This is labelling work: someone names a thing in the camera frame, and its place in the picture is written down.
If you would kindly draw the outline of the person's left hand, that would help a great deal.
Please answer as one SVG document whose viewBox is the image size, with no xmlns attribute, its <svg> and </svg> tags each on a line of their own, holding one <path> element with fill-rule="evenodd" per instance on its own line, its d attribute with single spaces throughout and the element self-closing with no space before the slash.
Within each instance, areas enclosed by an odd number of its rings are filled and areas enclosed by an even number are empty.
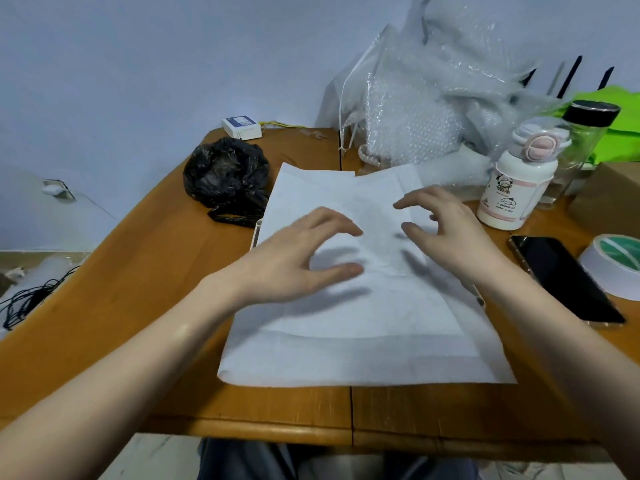
<svg viewBox="0 0 640 480">
<path fill-rule="evenodd" d="M 274 233 L 234 263 L 208 275 L 203 289 L 236 312 L 260 303 L 283 303 L 309 296 L 306 274 L 316 251 L 334 236 L 363 231 L 345 215 L 319 207 Z"/>
</svg>

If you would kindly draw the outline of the black smartphone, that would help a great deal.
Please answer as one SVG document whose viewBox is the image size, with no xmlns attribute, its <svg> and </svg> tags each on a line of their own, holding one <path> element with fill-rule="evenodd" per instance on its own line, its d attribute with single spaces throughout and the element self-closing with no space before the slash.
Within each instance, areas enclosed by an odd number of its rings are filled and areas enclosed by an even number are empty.
<svg viewBox="0 0 640 480">
<path fill-rule="evenodd" d="M 508 246 L 526 272 L 556 300 L 591 326 L 627 323 L 578 261 L 553 237 L 512 235 Z"/>
</svg>

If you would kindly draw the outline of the white tape roll green core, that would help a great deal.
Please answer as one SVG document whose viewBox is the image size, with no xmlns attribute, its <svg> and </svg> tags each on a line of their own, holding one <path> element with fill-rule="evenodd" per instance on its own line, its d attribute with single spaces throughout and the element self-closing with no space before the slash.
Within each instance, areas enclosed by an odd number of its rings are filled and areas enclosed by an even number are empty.
<svg viewBox="0 0 640 480">
<path fill-rule="evenodd" d="M 606 293 L 640 301 L 640 239 L 612 233 L 598 235 L 578 262 Z"/>
</svg>

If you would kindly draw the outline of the brown cardboard box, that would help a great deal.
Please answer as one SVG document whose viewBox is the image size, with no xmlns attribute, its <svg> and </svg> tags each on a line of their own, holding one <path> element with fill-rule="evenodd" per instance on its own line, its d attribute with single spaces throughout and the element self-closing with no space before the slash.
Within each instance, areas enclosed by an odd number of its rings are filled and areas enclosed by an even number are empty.
<svg viewBox="0 0 640 480">
<path fill-rule="evenodd" d="M 597 165 L 568 206 L 569 215 L 588 231 L 640 239 L 640 162 Z"/>
</svg>

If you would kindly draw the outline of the white bottle pink lid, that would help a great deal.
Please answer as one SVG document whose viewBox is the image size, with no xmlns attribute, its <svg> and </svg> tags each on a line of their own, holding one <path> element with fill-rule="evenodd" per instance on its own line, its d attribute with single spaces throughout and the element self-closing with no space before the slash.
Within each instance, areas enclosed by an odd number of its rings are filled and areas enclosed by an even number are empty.
<svg viewBox="0 0 640 480">
<path fill-rule="evenodd" d="M 517 126 L 479 201 L 478 220 L 498 230 L 521 228 L 571 144 L 571 126 L 563 119 L 535 117 Z"/>
</svg>

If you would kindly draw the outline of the person's right forearm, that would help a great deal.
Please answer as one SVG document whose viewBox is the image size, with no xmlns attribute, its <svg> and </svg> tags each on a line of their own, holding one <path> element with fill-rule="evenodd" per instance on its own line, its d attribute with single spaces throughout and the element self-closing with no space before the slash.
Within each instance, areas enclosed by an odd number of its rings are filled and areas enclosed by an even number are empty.
<svg viewBox="0 0 640 480">
<path fill-rule="evenodd" d="M 511 262 L 479 282 L 628 480 L 640 480 L 640 366 Z"/>
</svg>

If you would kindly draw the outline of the glass bottle black cap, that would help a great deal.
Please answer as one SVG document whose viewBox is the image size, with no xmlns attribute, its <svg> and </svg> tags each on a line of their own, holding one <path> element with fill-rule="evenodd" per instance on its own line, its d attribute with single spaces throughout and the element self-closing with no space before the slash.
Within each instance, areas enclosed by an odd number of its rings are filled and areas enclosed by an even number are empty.
<svg viewBox="0 0 640 480">
<path fill-rule="evenodd" d="M 558 157 L 558 167 L 536 208 L 548 210 L 564 196 L 596 145 L 621 112 L 617 104 L 576 99 L 565 110 L 562 119 L 570 126 L 572 144 Z"/>
</svg>

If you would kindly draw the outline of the small white box blue label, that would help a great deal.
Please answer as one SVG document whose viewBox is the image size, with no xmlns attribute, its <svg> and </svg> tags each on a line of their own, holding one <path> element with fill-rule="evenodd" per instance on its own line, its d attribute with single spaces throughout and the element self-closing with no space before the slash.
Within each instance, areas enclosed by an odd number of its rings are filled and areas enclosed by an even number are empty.
<svg viewBox="0 0 640 480">
<path fill-rule="evenodd" d="M 262 137 L 261 125 L 248 116 L 235 116 L 222 119 L 222 128 L 229 137 L 250 141 Z"/>
</svg>

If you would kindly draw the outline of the clear plastic bag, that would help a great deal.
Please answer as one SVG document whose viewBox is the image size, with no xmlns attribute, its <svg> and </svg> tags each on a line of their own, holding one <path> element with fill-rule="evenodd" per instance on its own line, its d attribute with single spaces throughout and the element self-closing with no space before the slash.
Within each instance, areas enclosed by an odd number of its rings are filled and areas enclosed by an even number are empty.
<svg viewBox="0 0 640 480">
<path fill-rule="evenodd" d="M 398 30 L 395 26 L 387 24 L 367 49 L 357 54 L 324 90 L 315 126 L 337 131 L 343 149 L 351 147 L 353 134 L 364 125 L 372 74 L 386 42 L 396 35 Z"/>
</svg>

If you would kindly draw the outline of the white wall plug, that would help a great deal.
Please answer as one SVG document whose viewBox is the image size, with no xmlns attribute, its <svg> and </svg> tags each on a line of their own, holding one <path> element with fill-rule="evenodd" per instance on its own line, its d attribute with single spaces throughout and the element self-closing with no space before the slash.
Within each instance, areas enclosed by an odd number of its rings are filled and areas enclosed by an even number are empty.
<svg viewBox="0 0 640 480">
<path fill-rule="evenodd" d="M 60 201 L 76 201 L 75 195 L 62 180 L 42 179 L 42 192 Z"/>
</svg>

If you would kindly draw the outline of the clear bubble wrap pile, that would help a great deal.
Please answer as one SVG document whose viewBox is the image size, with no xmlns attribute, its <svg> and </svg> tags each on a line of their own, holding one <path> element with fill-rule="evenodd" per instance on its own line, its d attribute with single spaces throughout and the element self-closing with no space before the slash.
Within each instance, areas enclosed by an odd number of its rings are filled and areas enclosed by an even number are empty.
<svg viewBox="0 0 640 480">
<path fill-rule="evenodd" d="M 421 41 L 380 32 L 358 122 L 368 163 L 425 162 L 463 143 L 495 156 L 556 105 L 523 85 L 544 45 L 519 1 L 421 0 Z"/>
</svg>

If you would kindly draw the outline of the black plastic bag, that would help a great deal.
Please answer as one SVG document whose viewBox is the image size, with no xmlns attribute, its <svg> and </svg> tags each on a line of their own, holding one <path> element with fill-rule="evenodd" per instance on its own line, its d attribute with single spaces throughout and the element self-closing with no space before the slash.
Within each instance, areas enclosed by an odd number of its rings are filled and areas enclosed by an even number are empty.
<svg viewBox="0 0 640 480">
<path fill-rule="evenodd" d="M 268 204 L 269 171 L 260 146 L 227 136 L 197 146 L 182 179 L 187 195 L 214 222 L 254 228 Z"/>
</svg>

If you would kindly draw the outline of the white paper sheet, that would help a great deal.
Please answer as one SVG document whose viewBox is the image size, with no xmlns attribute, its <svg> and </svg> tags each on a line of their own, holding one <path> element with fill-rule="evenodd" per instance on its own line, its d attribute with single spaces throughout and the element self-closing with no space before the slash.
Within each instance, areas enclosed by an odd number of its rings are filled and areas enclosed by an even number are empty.
<svg viewBox="0 0 640 480">
<path fill-rule="evenodd" d="M 364 177 L 283 163 L 259 243 L 318 207 L 362 229 L 340 233 L 310 268 L 364 266 L 358 277 L 288 303 L 254 305 L 233 318 L 218 377 L 248 387 L 389 387 L 516 384 L 478 291 L 428 258 L 401 229 L 438 225 L 420 207 L 393 203 L 422 186 L 412 166 Z"/>
</svg>

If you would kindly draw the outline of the bright green cloth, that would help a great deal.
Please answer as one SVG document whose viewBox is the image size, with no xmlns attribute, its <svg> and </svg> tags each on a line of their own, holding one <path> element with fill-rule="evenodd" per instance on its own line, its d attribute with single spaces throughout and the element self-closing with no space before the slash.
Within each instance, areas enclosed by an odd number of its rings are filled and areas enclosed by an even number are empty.
<svg viewBox="0 0 640 480">
<path fill-rule="evenodd" d="M 640 91 L 613 85 L 597 91 L 576 93 L 572 102 L 578 100 L 606 102 L 621 109 L 585 162 L 593 165 L 603 162 L 640 162 Z"/>
</svg>

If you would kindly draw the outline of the person's left forearm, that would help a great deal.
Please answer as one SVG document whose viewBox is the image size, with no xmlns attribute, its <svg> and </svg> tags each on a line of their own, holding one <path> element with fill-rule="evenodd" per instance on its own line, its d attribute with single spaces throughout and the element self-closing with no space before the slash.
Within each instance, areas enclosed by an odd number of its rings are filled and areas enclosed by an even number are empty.
<svg viewBox="0 0 640 480">
<path fill-rule="evenodd" d="M 207 278 L 0 431 L 0 480 L 96 480 L 246 291 Z"/>
</svg>

